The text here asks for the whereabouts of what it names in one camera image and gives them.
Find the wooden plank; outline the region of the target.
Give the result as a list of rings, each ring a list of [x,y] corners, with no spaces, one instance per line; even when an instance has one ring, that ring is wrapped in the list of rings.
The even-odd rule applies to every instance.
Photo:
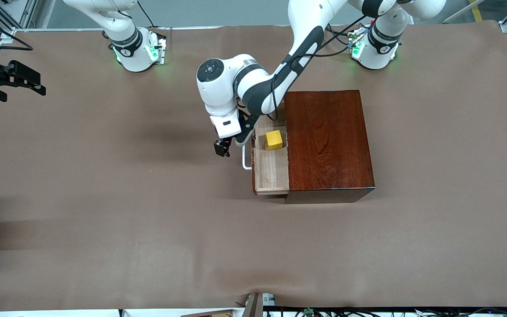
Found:
[[[215,310],[181,315],[181,317],[233,317],[233,309]]]

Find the brown table cloth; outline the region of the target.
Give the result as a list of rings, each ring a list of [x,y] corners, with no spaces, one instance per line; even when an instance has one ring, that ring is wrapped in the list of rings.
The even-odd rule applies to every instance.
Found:
[[[0,53],[46,96],[0,102],[0,310],[507,306],[507,34],[411,25],[381,71],[316,58],[294,91],[360,90],[376,189],[357,203],[252,194],[195,82],[206,59],[274,70],[290,27],[174,30],[166,63],[117,64],[99,31]]]

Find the yellow floor tape strip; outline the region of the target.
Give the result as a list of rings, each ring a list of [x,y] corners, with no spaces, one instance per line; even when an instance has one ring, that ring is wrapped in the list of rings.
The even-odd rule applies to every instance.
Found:
[[[479,5],[482,4],[483,2],[485,2],[485,0],[469,0],[469,6],[467,7],[469,8],[469,10],[471,10],[475,22],[480,22],[483,20],[479,9]]]

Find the yellow wooden block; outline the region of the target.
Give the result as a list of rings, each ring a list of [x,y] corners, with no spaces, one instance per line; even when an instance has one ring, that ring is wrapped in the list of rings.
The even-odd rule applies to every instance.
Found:
[[[284,140],[280,130],[273,130],[265,133],[266,150],[275,151],[284,147]]]

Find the wooden drawer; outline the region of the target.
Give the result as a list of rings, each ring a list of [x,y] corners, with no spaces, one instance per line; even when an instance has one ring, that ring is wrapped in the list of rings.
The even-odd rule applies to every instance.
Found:
[[[284,102],[278,108],[278,119],[261,117],[251,138],[252,189],[257,196],[279,196],[289,193],[286,111]],[[279,132],[283,147],[269,150],[266,134]]]

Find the dark red wooden cabinet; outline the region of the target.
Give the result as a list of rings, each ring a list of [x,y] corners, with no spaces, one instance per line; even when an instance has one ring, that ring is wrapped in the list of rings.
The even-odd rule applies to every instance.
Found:
[[[358,90],[288,92],[284,109],[285,203],[355,203],[375,189]]]

